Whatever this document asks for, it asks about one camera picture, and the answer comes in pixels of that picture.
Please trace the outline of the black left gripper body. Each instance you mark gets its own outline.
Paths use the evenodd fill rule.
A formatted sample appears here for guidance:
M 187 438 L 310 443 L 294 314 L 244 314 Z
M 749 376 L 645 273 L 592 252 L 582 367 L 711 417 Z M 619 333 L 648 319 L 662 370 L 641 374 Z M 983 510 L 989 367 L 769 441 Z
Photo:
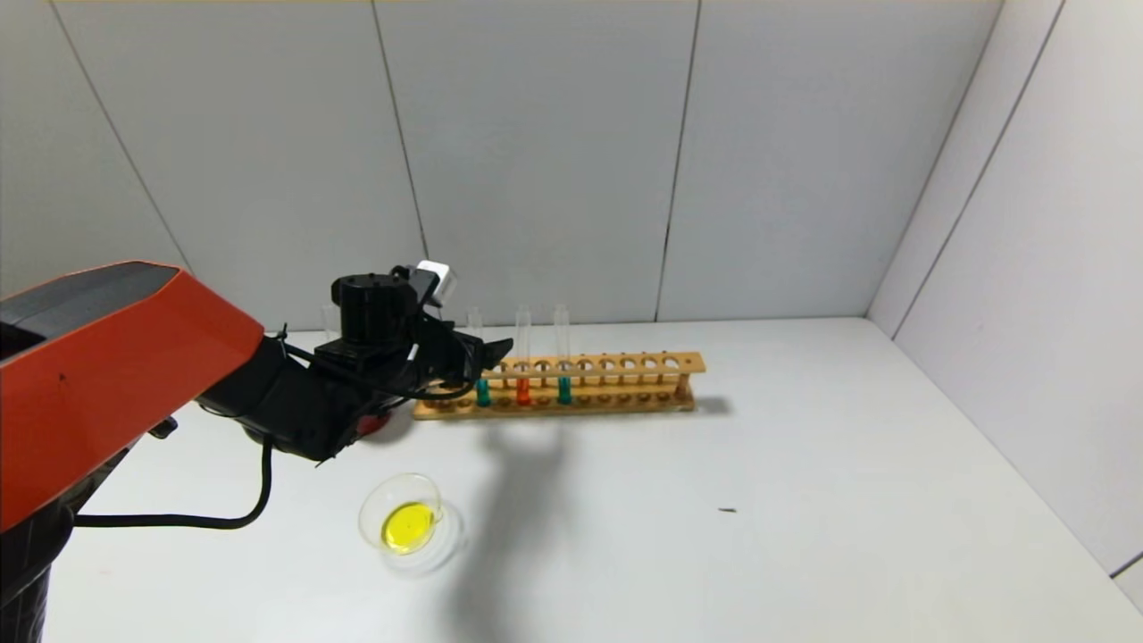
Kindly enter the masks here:
M 479 361 L 474 338 L 451 321 L 421 316 L 417 322 L 417 381 L 422 387 L 461 389 L 473 380 Z

